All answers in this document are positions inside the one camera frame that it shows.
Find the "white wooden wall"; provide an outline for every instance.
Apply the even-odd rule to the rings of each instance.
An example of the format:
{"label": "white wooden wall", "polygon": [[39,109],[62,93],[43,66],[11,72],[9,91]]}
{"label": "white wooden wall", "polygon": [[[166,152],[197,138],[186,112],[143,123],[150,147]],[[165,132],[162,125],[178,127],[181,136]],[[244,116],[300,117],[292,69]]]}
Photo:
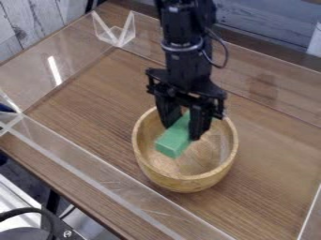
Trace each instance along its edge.
{"label": "white wooden wall", "polygon": [[[153,0],[137,0],[153,4]],[[321,21],[321,0],[213,0],[230,30],[305,51]]]}
{"label": "white wooden wall", "polygon": [[0,0],[0,63],[86,12],[88,0]]}

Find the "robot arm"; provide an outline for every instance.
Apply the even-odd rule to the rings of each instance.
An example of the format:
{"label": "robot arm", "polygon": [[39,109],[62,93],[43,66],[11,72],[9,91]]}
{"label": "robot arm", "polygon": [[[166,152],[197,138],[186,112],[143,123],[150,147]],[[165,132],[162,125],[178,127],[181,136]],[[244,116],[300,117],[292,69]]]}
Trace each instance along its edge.
{"label": "robot arm", "polygon": [[226,92],[211,82],[211,0],[155,0],[163,29],[166,69],[150,68],[149,93],[166,128],[190,109],[190,139],[210,129],[211,118],[223,118]]}

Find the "green block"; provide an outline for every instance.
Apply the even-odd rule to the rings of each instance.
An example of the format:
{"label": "green block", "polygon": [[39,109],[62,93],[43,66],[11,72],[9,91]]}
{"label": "green block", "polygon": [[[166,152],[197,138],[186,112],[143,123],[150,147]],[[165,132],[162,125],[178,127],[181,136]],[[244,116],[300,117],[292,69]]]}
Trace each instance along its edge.
{"label": "green block", "polygon": [[178,158],[191,144],[189,122],[190,112],[186,112],[155,141],[157,151],[170,158]]}

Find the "wooden bowl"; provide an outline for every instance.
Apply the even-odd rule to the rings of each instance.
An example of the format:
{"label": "wooden bowl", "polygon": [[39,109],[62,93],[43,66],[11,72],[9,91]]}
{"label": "wooden bowl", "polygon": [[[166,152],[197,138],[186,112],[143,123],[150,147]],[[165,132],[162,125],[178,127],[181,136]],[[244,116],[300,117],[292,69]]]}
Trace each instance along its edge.
{"label": "wooden bowl", "polygon": [[227,174],[238,149],[235,127],[229,118],[211,122],[210,130],[193,142],[177,159],[154,149],[163,133],[157,109],[139,118],[133,131],[133,148],[139,167],[149,179],[175,192],[197,192],[215,185]]}

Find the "black wire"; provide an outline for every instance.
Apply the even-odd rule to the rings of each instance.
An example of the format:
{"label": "black wire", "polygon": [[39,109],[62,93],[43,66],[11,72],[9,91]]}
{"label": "black wire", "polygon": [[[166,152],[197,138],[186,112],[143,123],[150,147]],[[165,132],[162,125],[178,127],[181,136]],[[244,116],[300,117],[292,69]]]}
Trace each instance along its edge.
{"label": "black wire", "polygon": [[52,217],[51,217],[50,213],[47,213],[42,209],[32,208],[32,207],[13,209],[13,210],[0,214],[0,222],[3,222],[7,219],[13,218],[19,215],[27,214],[27,213],[38,213],[38,214],[42,214],[43,216],[46,216],[46,218],[50,222],[50,235],[48,235],[47,240],[51,240],[52,239],[52,231],[54,231],[54,220],[52,220]]}
{"label": "black wire", "polygon": [[222,47],[223,47],[223,49],[225,49],[226,58],[225,58],[223,64],[222,64],[222,65],[217,65],[217,64],[213,62],[211,58],[207,56],[205,50],[202,51],[202,53],[203,53],[207,61],[209,61],[217,68],[225,68],[226,65],[227,65],[227,63],[229,63],[229,59],[230,59],[230,52],[229,52],[226,43],[225,43],[223,39],[211,31],[211,29],[207,28],[207,31],[209,31],[209,37],[210,37],[213,40],[215,40],[215,41],[222,45]]}
{"label": "black wire", "polygon": [[75,206],[70,209],[70,211],[64,214],[64,215],[62,215],[60,216],[60,219],[63,220],[72,212],[74,212],[74,210],[75,210]]}

